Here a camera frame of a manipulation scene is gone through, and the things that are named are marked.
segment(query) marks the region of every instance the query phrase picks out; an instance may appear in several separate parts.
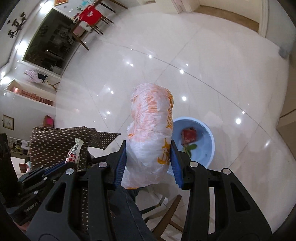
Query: picture frame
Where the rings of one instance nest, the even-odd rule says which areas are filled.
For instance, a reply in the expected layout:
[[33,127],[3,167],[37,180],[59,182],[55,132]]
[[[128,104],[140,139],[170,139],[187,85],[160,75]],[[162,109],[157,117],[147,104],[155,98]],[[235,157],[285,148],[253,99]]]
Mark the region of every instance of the picture frame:
[[63,3],[67,3],[69,0],[54,0],[54,6],[61,5]]
[[15,120],[12,117],[9,117],[7,115],[2,115],[2,122],[3,122],[3,127],[14,130],[14,123]]

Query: plastic bag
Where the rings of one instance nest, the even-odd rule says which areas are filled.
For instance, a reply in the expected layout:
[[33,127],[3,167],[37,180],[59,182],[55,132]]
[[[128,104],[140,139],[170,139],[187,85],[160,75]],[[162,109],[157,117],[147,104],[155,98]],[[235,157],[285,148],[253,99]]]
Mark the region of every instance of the plastic bag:
[[127,128],[127,162],[121,185],[126,189],[159,183],[168,171],[173,133],[173,96],[152,83],[134,89]]

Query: blue bucket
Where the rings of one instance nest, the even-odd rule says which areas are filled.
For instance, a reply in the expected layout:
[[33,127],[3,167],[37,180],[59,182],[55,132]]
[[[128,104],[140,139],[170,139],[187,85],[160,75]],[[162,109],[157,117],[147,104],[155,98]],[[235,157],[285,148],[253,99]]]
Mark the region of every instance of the blue bucket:
[[[197,141],[191,144],[196,144],[197,148],[191,150],[191,160],[197,161],[205,168],[211,164],[215,153],[215,141],[212,132],[208,126],[192,117],[179,117],[173,121],[173,135],[172,139],[175,141],[179,151],[183,151],[181,144],[182,130],[193,127],[197,132]],[[174,176],[172,166],[168,169],[168,174]]]

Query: jeans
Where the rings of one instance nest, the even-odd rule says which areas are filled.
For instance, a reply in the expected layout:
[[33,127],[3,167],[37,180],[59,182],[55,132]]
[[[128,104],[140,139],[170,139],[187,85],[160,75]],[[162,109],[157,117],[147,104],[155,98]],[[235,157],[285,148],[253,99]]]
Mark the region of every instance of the jeans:
[[108,191],[110,210],[116,215],[112,223],[117,241],[156,241],[135,203],[138,192],[122,186]]

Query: silver bolt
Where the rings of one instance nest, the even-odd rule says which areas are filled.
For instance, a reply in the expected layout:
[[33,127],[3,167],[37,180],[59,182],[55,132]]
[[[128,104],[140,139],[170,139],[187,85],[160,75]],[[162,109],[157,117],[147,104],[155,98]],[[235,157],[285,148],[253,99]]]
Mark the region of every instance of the silver bolt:
[[99,167],[103,168],[106,167],[108,164],[105,161],[99,163]]
[[74,173],[74,169],[73,168],[69,168],[69,169],[67,169],[67,171],[66,171],[66,174],[67,175],[71,175],[71,174],[73,174]]
[[192,161],[189,163],[191,167],[198,167],[198,163],[196,161]]
[[230,171],[230,169],[228,169],[228,168],[224,168],[224,169],[223,169],[223,173],[224,173],[225,175],[229,175],[229,174],[231,173],[231,171]]

